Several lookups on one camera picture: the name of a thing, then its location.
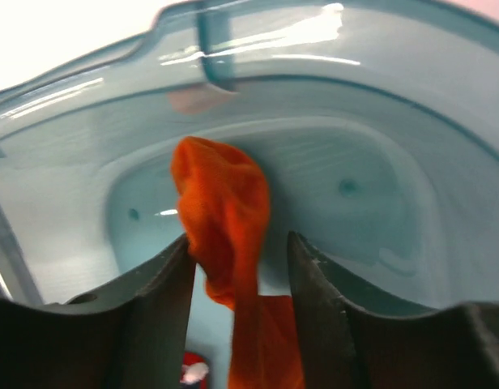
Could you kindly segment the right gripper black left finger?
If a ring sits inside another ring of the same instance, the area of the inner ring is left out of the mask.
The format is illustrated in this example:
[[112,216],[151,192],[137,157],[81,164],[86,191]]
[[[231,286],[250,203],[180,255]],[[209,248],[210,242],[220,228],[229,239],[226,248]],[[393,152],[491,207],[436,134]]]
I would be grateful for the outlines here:
[[179,237],[65,304],[0,297],[0,388],[176,388],[194,265]]

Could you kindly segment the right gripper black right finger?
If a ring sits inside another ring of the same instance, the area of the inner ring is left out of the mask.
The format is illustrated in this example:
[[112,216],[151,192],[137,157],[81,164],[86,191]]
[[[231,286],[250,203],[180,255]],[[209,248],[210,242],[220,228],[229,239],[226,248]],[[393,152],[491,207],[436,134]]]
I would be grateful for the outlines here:
[[288,234],[309,388],[499,388],[499,302],[444,310],[387,293]]

